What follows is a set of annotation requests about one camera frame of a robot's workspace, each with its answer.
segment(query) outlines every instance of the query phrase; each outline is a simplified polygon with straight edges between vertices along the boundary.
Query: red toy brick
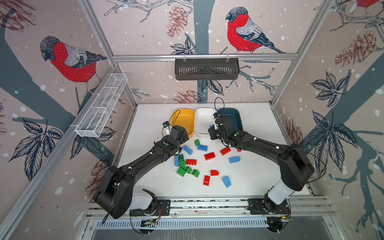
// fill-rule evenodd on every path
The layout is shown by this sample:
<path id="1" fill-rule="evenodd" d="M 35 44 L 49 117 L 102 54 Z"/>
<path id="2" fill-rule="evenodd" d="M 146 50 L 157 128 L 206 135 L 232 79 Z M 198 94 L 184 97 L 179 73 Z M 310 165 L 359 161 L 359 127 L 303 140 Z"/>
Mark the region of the red toy brick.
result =
<path id="1" fill-rule="evenodd" d="M 229 153 L 230 151 L 231 151 L 231 149 L 229 147 L 226 147 L 226 148 L 220 150 L 220 153 L 221 153 L 221 155 L 224 156 L 225 154 Z"/>
<path id="2" fill-rule="evenodd" d="M 196 165 L 196 164 L 197 164 L 197 160 L 187 159 L 187 165 Z"/>
<path id="3" fill-rule="evenodd" d="M 211 179 L 210 176 L 207 176 L 207 175 L 204 176 L 204 182 L 209 182 L 210 179 Z"/>
<path id="4" fill-rule="evenodd" d="M 216 155 L 215 153 L 211 152 L 211 153 L 205 154 L 204 157 L 205 157 L 205 160 L 207 161 L 207 160 L 214 159 Z"/>
<path id="5" fill-rule="evenodd" d="M 217 170 L 211 170 L 211 176 L 218 176 Z"/>

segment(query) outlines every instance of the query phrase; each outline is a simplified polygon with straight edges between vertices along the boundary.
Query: bird illustration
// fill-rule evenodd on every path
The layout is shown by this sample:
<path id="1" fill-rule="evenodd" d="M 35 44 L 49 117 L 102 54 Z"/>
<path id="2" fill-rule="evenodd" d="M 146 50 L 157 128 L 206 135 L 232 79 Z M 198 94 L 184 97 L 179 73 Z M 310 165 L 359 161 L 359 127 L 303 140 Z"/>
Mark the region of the bird illustration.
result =
<path id="1" fill-rule="evenodd" d="M 225 19 L 228 20 L 228 40 L 237 49 L 236 53 L 240 51 L 253 53 L 256 49 L 261 48 L 284 53 L 275 47 L 259 26 L 254 24 L 244 7 L 231 9 Z"/>
<path id="2" fill-rule="evenodd" d="M 344 3 L 347 3 L 349 1 L 356 2 L 356 5 L 354 6 L 354 9 L 352 10 L 351 14 L 353 14 L 353 12 L 357 9 L 357 7 L 363 7 L 363 8 L 365 8 L 365 14 L 363 15 L 363 17 L 364 17 L 365 15 L 369 14 L 367 12 L 367 7 L 371 6 L 372 4 L 377 3 L 380 0 L 345 0 L 341 3 L 339 3 L 339 5 L 343 5 Z"/>
<path id="3" fill-rule="evenodd" d="M 87 83 L 87 90 L 83 92 L 83 96 L 86 93 L 92 93 L 88 90 L 88 81 L 93 75 L 97 76 L 98 64 L 107 59 L 100 54 L 88 52 L 84 48 L 72 47 L 60 42 L 53 36 L 48 36 L 42 40 L 40 50 L 43 59 L 45 61 L 51 60 L 51 63 L 68 80 L 76 83 Z"/>

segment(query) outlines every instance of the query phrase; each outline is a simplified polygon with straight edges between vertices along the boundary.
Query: yellow tray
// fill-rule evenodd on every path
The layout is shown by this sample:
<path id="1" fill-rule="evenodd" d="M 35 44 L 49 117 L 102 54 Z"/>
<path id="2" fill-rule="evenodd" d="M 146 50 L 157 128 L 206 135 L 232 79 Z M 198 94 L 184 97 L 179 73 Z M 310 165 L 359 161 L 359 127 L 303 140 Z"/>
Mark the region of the yellow tray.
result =
<path id="1" fill-rule="evenodd" d="M 172 118 L 172 126 L 179 125 L 187 130 L 188 137 L 192 137 L 195 123 L 195 111 L 191 109 L 178 109 Z"/>

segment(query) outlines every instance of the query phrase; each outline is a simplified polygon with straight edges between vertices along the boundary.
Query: blue toy brick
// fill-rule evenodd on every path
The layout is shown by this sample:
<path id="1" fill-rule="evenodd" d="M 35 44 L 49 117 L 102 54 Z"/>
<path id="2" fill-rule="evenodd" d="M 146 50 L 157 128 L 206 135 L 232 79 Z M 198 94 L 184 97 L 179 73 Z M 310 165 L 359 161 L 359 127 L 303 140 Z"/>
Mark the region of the blue toy brick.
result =
<path id="1" fill-rule="evenodd" d="M 192 155 L 193 151 L 187 146 L 184 146 L 184 151 L 186 151 L 189 155 Z"/>
<path id="2" fill-rule="evenodd" d="M 230 157 L 229 163 L 240 162 L 240 157 Z"/>
<path id="3" fill-rule="evenodd" d="M 179 157 L 175 156 L 175 166 L 179 166 Z"/>
<path id="4" fill-rule="evenodd" d="M 197 146 L 197 150 L 207 152 L 208 151 L 208 146 L 199 144 Z"/>
<path id="5" fill-rule="evenodd" d="M 229 187 L 232 185 L 232 183 L 231 183 L 231 181 L 229 180 L 229 177 L 228 177 L 228 176 L 225 176 L 225 177 L 223 178 L 223 183 L 224 183 L 224 185 L 226 186 L 226 188 L 229 188 Z"/>

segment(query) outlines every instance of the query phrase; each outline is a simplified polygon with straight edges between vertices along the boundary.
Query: dark blue tray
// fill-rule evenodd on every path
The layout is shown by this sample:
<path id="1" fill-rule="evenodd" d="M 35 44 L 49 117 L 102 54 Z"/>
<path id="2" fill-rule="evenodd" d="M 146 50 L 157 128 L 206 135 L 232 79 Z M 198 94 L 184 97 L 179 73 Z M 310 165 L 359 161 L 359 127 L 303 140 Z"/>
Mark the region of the dark blue tray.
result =
<path id="1" fill-rule="evenodd" d="M 243 124 L 241 123 L 241 117 L 239 111 L 234 108 L 224 108 L 224 111 L 222 108 L 220 108 L 218 111 L 218 114 L 221 114 L 224 117 L 227 117 L 229 122 L 232 124 L 233 129 L 235 131 L 237 130 L 243 130 Z"/>

